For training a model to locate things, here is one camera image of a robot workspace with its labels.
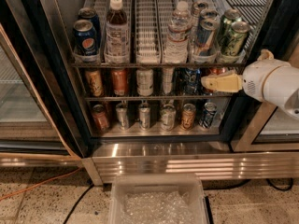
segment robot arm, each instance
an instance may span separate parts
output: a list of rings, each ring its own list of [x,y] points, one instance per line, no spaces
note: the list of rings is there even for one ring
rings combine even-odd
[[[288,115],[299,119],[299,69],[289,63],[273,59],[269,51],[247,66],[240,76],[235,71],[201,78],[202,85],[213,91],[238,92],[280,107]]]

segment floor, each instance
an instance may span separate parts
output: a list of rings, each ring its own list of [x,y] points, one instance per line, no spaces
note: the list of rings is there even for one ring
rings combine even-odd
[[[0,168],[0,197],[74,169]],[[288,180],[273,182],[284,188],[287,187]],[[219,189],[238,183],[239,181],[203,182],[215,224],[299,223],[298,179],[294,180],[292,190],[286,192],[273,189],[265,180],[251,180],[235,189]],[[81,170],[0,201],[0,224],[64,223],[76,200],[89,186],[89,177]],[[109,204],[110,191],[94,187],[80,201],[67,223],[107,223]]]

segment translucent box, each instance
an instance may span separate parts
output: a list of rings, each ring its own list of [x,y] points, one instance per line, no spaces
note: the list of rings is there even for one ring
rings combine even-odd
[[[150,174],[120,175],[116,177],[112,186],[112,200],[110,204],[108,224],[128,223],[125,222],[124,217],[126,217],[126,212],[129,208],[129,198],[141,197],[144,195],[149,195],[149,197],[151,196],[150,198],[158,195],[166,195],[168,198],[173,193],[176,193],[177,196],[183,200],[184,206],[180,207],[178,212],[183,211],[181,209],[185,208],[185,213],[188,212],[188,215],[192,215],[192,222],[188,222],[189,224],[209,223],[206,214],[206,205],[204,203],[202,183],[200,180],[196,179],[195,175]],[[175,203],[171,200],[171,205],[175,207],[178,202]],[[153,203],[154,205],[152,206],[152,209],[157,208],[159,199],[157,202]],[[150,211],[155,211],[150,209],[150,199],[146,199],[144,204],[142,204],[142,202],[137,202],[136,205],[134,205],[134,208],[138,209],[141,215],[150,215]],[[135,211],[132,212],[132,210],[129,211],[129,215],[132,215],[134,212]],[[155,222],[155,218],[161,218],[161,215],[158,216],[157,214],[155,217],[150,217],[150,223],[159,223]]]

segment plastic bottle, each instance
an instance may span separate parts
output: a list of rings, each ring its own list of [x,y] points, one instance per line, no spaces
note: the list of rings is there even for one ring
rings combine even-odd
[[[178,2],[168,23],[165,59],[166,63],[186,63],[187,46],[192,28],[192,16],[187,2]]]
[[[126,13],[122,8],[122,0],[110,0],[110,10],[107,13],[107,55],[125,61],[129,56],[129,27]]]

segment water bottle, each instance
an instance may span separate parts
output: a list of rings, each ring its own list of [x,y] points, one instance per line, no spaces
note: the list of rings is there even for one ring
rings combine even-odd
[[[186,63],[187,46],[192,28],[192,16],[187,2],[178,2],[168,23],[165,59],[166,63]]]

